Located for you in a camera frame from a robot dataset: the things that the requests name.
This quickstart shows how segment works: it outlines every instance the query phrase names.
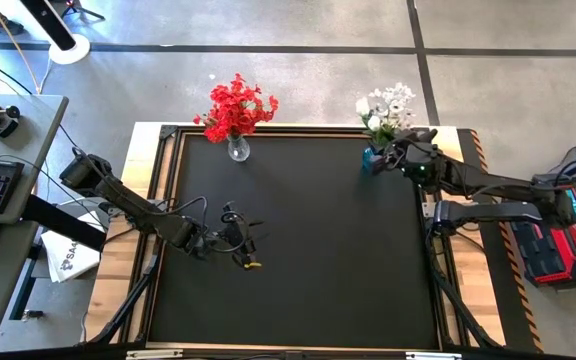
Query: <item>flower bouquet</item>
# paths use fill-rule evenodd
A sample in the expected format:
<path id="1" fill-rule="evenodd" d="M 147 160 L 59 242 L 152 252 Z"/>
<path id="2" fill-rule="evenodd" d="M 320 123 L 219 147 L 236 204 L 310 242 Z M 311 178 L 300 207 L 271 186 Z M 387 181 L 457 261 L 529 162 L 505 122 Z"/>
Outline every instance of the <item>flower bouquet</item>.
<path id="1" fill-rule="evenodd" d="M 214 104 L 207 114 L 197 115 L 195 124 L 206 126 L 204 135 L 213 143 L 228 139 L 228 153 L 235 161 L 245 161 L 250 155 L 250 146 L 243 138 L 255 132 L 255 126 L 260 121 L 270 121 L 279 108 L 279 101 L 268 98 L 268 107 L 259 98 L 261 88 L 245 85 L 240 74 L 235 74 L 235 80 L 230 87 L 217 85 L 210 93 Z"/>
<path id="2" fill-rule="evenodd" d="M 364 134 L 371 137 L 375 147 L 386 146 L 395 134 L 410 128 L 410 118 L 415 115 L 407 106 L 414 97 L 408 86 L 397 83 L 394 88 L 375 89 L 357 100 L 357 114 L 366 126 Z"/>

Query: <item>desk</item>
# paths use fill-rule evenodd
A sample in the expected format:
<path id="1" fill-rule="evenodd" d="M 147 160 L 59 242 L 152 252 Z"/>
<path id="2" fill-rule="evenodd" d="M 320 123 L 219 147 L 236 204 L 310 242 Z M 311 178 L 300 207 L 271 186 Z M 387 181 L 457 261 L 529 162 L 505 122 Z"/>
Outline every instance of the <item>desk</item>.
<path id="1" fill-rule="evenodd" d="M 158 199 L 169 197 L 173 192 L 171 189 L 175 188 L 174 185 L 177 182 L 176 175 L 178 173 L 177 169 L 179 163 L 169 162 L 169 160 L 179 156 L 180 145 L 178 142 L 175 146 L 172 141 L 168 143 L 158 141 L 159 138 L 166 138 L 170 134 L 174 133 L 174 127 L 171 130 L 162 128 L 162 125 L 162 123 L 137 123 L 135 125 L 133 139 L 124 166 L 122 180 L 128 187 L 144 197 Z M 277 126 L 285 127 L 285 125 L 282 124 L 277 124 Z M 477 152 L 473 150 L 476 150 L 476 142 L 473 140 L 473 135 L 470 131 L 458 130 L 453 127 L 441 127 L 439 130 L 439 136 L 436 138 L 435 143 L 437 143 L 447 155 L 459 160 L 465 158 L 464 160 L 466 162 L 473 164 L 476 163 L 479 165 L 481 159 Z M 462 144 L 465 141 L 463 138 L 466 137 L 468 137 L 469 144 L 471 145 L 469 145 L 470 148 L 465 150 L 462 154 Z M 176 164 L 173 167 L 173 171 L 168 171 L 169 167 L 166 166 L 166 164 L 169 163 Z M 113 236 L 113 234 L 119 233 L 126 228 L 127 225 L 125 222 L 116 221 L 111 224 L 108 235 Z M 476 240 L 482 241 L 482 237 L 477 236 L 478 234 L 476 232 L 470 234 Z M 133 265 L 135 265 L 135 254 L 144 252 L 148 255 L 152 252 L 154 239 L 147 239 L 147 241 L 144 242 L 144 248 L 139 248 L 137 241 L 138 238 L 138 234 L 130 233 L 108 244 L 104 249 L 86 319 L 87 333 L 90 336 L 101 331 L 103 326 L 112 317 L 121 302 L 124 300 L 130 287 L 131 278 L 134 277 L 131 275 L 133 275 Z M 461 242 L 458 238 L 453 239 L 451 241 L 452 248 L 449 247 L 447 249 L 447 252 L 449 252 L 454 258 L 457 270 L 455 279 L 458 281 L 462 298 L 480 324 L 496 341 L 506 343 L 516 349 L 536 351 L 539 349 L 538 344 L 535 342 L 538 340 L 538 337 L 536 337 L 536 329 L 533 331 L 530 326 L 532 321 L 530 321 L 531 319 L 529 319 L 528 316 L 531 317 L 531 314 L 525 312 L 526 308 L 525 306 L 522 306 L 522 301 L 525 301 L 521 296 L 523 288 L 519 288 L 516 283 L 512 283 L 512 287 L 506 287 L 504 289 L 499 288 L 498 286 L 495 287 L 496 285 L 493 286 L 494 279 L 497 279 L 496 282 L 498 284 L 502 284 L 503 281 L 498 278 L 504 278 L 502 280 L 506 281 L 510 276 L 510 279 L 512 280 L 513 275 L 510 266 L 507 266 L 505 269 L 507 274 L 504 273 L 505 275 L 502 274 L 503 276 L 492 276 L 491 278 L 488 268 L 499 266 L 496 263 L 502 263 L 501 265 L 504 264 L 503 261 L 498 261 L 497 258 L 499 258 L 499 256 L 488 254 L 488 248 L 492 249 L 494 246 L 489 245 L 486 238 L 486 236 L 483 237 L 483 243 L 487 249 L 486 255 L 473 250 L 469 244 Z M 497 245 L 501 246 L 502 249 L 504 248 L 503 242 L 499 242 Z M 502 255 L 504 259 L 506 259 L 506 264 L 508 264 L 508 255 L 506 252 L 503 252 Z M 497 260 L 495 260 L 495 264 L 489 264 L 489 259 Z M 142 267 L 147 264 L 147 262 L 148 256 L 146 256 L 145 261 L 141 264 Z M 130 326 L 126 329 L 127 339 L 134 339 L 139 334 L 140 330 L 147 331 L 148 326 L 142 323 L 144 298 L 145 295 L 142 296 L 142 299 L 135 307 Z M 508 302 L 509 305 L 499 306 L 498 299 Z M 458 324 L 455 321 L 454 311 L 452 311 L 452 307 L 449 303 L 445 302 L 444 305 L 445 313 L 447 314 L 445 324 L 448 327 L 450 336 L 455 339 L 455 342 L 458 342 Z M 502 312 L 506 313 L 505 315 L 509 314 L 513 317 L 513 320 L 510 322 L 506 321 L 506 324 L 513 323 L 513 325 L 516 325 L 517 323 L 520 323 L 519 328 L 504 326 L 504 321 L 502 321 L 500 316 Z M 188 349 L 215 347 L 251 348 L 253 346 L 149 343 L 149 347 L 181 347 Z"/>
<path id="2" fill-rule="evenodd" d="M 0 95 L 0 105 L 12 104 L 19 107 L 22 119 L 10 137 L 0 139 L 0 155 L 15 155 L 40 168 L 64 115 L 68 99 L 63 96 Z M 6 212 L 0 218 L 0 222 L 12 224 L 3 226 L 0 232 L 0 323 L 37 233 L 37 223 L 18 221 L 38 174 L 38 169 L 24 166 Z"/>

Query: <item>desk leg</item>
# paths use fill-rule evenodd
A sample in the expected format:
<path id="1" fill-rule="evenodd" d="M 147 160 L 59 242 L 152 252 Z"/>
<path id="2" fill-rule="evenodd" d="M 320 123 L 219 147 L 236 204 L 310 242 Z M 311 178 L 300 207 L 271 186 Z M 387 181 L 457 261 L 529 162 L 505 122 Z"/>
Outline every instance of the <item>desk leg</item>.
<path id="1" fill-rule="evenodd" d="M 48 229 L 81 243 L 93 250 L 101 250 L 106 234 L 79 219 L 59 210 L 50 203 L 30 195 L 21 217 L 36 221 Z"/>

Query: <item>gray floor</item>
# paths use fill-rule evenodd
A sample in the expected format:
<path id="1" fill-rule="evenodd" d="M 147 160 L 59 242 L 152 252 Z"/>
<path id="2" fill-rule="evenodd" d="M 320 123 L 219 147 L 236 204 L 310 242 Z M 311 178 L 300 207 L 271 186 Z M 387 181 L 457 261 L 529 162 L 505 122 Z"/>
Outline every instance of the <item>gray floor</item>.
<path id="1" fill-rule="evenodd" d="M 71 15 L 66 22 L 98 43 L 414 45 L 405 0 L 83 3 L 107 20 Z M 0 4 L 29 28 L 20 41 L 45 39 L 17 2 Z M 416 6 L 429 48 L 576 49 L 575 0 L 417 0 Z M 8 40 L 0 35 L 0 41 Z M 25 54 L 43 75 L 46 52 Z M 0 65 L 32 84 L 15 51 L 0 50 Z M 441 124 L 476 129 L 491 171 L 529 178 L 576 144 L 576 57 L 429 56 L 428 66 Z M 189 121 L 209 106 L 209 90 L 234 72 L 280 99 L 277 122 L 357 122 L 358 96 L 403 81 L 418 94 L 416 122 L 428 124 L 415 55 L 93 52 L 75 65 L 54 67 L 44 93 L 70 98 L 64 126 L 121 174 L 135 121 Z M 70 158 L 60 134 L 49 155 L 51 174 Z M 53 188 L 50 199 L 66 197 Z M 547 352 L 576 355 L 576 290 L 527 287 Z M 45 305 L 49 317 L 4 322 L 0 350 L 74 344 L 91 289 L 91 280 L 39 283 L 31 301 Z"/>

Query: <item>wooden table frame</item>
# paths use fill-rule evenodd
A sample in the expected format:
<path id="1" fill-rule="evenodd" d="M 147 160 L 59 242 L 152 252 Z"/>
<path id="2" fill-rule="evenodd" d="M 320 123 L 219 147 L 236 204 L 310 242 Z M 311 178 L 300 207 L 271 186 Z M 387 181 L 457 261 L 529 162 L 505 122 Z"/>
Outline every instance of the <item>wooden table frame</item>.
<path id="1" fill-rule="evenodd" d="M 194 124 L 188 123 L 136 123 L 132 141 L 128 150 L 124 166 L 122 181 L 126 186 L 146 198 L 171 198 L 176 190 L 177 175 L 180 168 L 180 154 L 183 151 L 183 136 L 179 127 L 186 130 Z M 267 124 L 265 128 L 312 128 L 324 131 L 347 130 L 356 134 L 361 126 L 348 125 L 287 125 Z M 444 153 L 452 158 L 463 161 L 459 136 L 454 127 L 438 127 L 439 133 L 434 143 L 438 144 Z M 443 199 L 464 202 L 463 197 L 441 195 Z M 108 236 L 120 233 L 128 228 L 125 221 L 114 221 Z M 470 237 L 482 244 L 479 232 L 469 232 Z M 86 330 L 90 335 L 97 334 L 117 311 L 130 287 L 148 264 L 153 251 L 159 248 L 160 242 L 154 236 L 146 237 L 136 232 L 128 233 L 109 243 L 102 255 L 99 265 L 97 281 L 91 297 L 86 318 Z M 448 279 L 457 283 L 464 303 L 473 313 L 474 317 L 486 332 L 497 342 L 504 344 L 505 338 L 495 292 L 488 272 L 488 263 L 485 254 L 478 251 L 458 236 L 452 239 L 436 242 L 436 246 L 444 248 L 444 256 L 440 257 L 440 264 L 447 273 Z M 151 301 L 156 292 L 151 286 L 135 305 L 132 316 L 126 326 L 115 336 L 114 341 L 147 340 L 150 325 L 150 312 L 144 308 L 151 308 Z M 437 319 L 439 333 L 449 334 L 455 344 L 472 345 L 463 324 L 455 316 L 450 302 L 443 296 L 443 319 Z M 222 344 L 187 344 L 187 343 L 148 343 L 149 348 L 183 348 L 183 349 L 256 349 L 256 350 L 287 350 L 303 349 L 299 347 L 269 347 L 254 345 L 222 345 Z M 321 351 L 393 351 L 396 349 L 349 349 L 349 348 L 308 348 Z"/>

